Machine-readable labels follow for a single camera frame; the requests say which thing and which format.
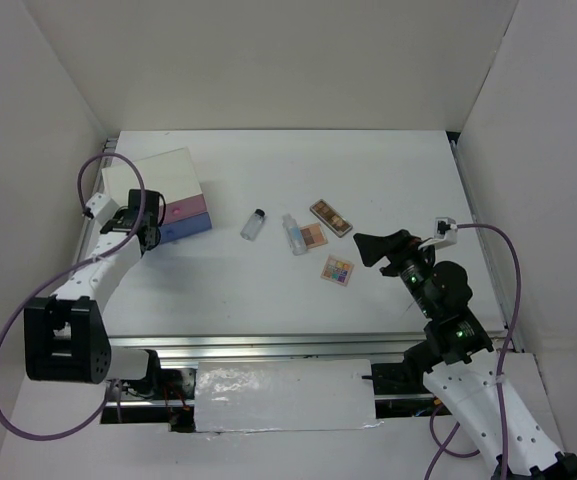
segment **clear plastic bottle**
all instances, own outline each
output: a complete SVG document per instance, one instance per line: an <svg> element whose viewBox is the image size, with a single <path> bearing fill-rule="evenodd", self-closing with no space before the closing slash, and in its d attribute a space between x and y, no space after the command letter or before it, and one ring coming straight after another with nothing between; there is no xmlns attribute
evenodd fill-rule
<svg viewBox="0 0 577 480"><path fill-rule="evenodd" d="M244 225L240 235L252 242L257 238L257 234L259 230L261 230L261 225L264 223L264 218L266 218L266 213L263 210L259 208L255 210L246 222L246 225Z"/></svg>
<svg viewBox="0 0 577 480"><path fill-rule="evenodd" d="M288 243L290 243L293 255L303 255L308 251L308 248L306 247L306 242L304 242L304 237L299 230L297 222L289 214L281 218L283 219L282 225L288 236Z"/></svg>

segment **makeup palette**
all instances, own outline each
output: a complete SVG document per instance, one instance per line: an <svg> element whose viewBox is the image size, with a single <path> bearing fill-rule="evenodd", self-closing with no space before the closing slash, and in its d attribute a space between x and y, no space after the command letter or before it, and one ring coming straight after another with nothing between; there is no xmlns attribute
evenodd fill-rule
<svg viewBox="0 0 577 480"><path fill-rule="evenodd" d="M339 238L352 230L352 225L324 200L311 206L310 211Z"/></svg>
<svg viewBox="0 0 577 480"><path fill-rule="evenodd" d="M305 227L299 228L301 236L304 237L304 242L306 242L306 248L309 250L311 248L320 247L328 243L324 231L321 229L321 224L313 223L312 225L306 225Z"/></svg>
<svg viewBox="0 0 577 480"><path fill-rule="evenodd" d="M330 255L326 260L323 272L321 272L321 278L345 287L348 285L353 267L354 265L348 260Z"/></svg>

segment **stacked box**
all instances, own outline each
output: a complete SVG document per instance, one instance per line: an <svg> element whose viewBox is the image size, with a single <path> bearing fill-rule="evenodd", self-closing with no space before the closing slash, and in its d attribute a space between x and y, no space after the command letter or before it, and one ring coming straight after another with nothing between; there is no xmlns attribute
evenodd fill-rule
<svg viewBox="0 0 577 480"><path fill-rule="evenodd" d="M197 179L195 166L187 148L173 150L134 162L148 190L161 193L166 208L160 227L161 243L205 232L212 228L206 199ZM105 192L119 205L125 205L128 190L139 188L134 172L128 165L102 170Z"/></svg>

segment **gray wall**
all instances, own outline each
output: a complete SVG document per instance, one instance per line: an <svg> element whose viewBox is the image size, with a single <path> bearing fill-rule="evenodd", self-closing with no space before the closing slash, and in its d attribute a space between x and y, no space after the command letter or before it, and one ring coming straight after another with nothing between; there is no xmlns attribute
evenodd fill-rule
<svg viewBox="0 0 577 480"><path fill-rule="evenodd" d="M111 133L461 130L517 0L25 0Z"/></svg>
<svg viewBox="0 0 577 480"><path fill-rule="evenodd" d="M577 452L577 0L519 3L458 151L480 220L519 251L521 330ZM486 238L510 304L512 263Z"/></svg>
<svg viewBox="0 0 577 480"><path fill-rule="evenodd" d="M102 138L30 15L0 0L0 328L31 288L72 259L82 224L75 176ZM0 359L7 413L23 378L19 333ZM3 437L0 426L0 447Z"/></svg>

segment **colorful eyeshadow palette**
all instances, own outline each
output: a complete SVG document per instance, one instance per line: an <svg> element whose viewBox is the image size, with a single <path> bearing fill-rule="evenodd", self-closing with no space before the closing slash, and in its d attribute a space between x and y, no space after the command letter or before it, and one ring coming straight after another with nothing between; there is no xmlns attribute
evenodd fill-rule
<svg viewBox="0 0 577 480"><path fill-rule="evenodd" d="M306 248L309 250L311 248L320 247L328 243L324 231L321 229L321 224L313 223L312 225L306 225L299 229L301 236L304 237L304 242L306 242Z"/></svg>
<svg viewBox="0 0 577 480"><path fill-rule="evenodd" d="M321 272L321 278L345 287L348 285L353 267L354 265L348 260L330 255L328 260L326 260L324 271Z"/></svg>
<svg viewBox="0 0 577 480"><path fill-rule="evenodd" d="M315 203L310 211L339 238L352 230L352 225L324 200Z"/></svg>

